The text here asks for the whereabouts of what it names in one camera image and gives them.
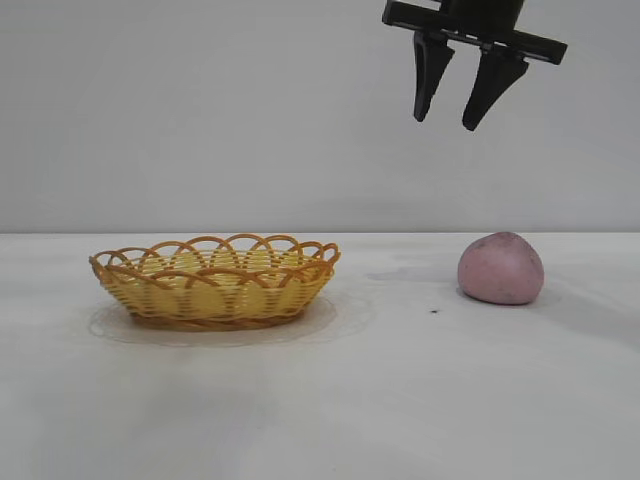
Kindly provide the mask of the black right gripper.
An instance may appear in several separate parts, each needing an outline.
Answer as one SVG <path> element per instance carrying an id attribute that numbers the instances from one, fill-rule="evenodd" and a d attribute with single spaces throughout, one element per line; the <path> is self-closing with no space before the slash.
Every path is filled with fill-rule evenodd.
<path id="1" fill-rule="evenodd" d="M 522 1 L 441 1 L 437 9 L 388 1 L 382 22 L 416 31 L 413 36 L 416 66 L 414 118 L 422 122 L 455 51 L 446 39 L 480 47 L 498 45 L 507 49 L 483 50 L 462 124 L 475 131 L 484 116 L 516 81 L 529 64 L 524 56 L 558 65 L 567 45 L 516 29 Z"/>

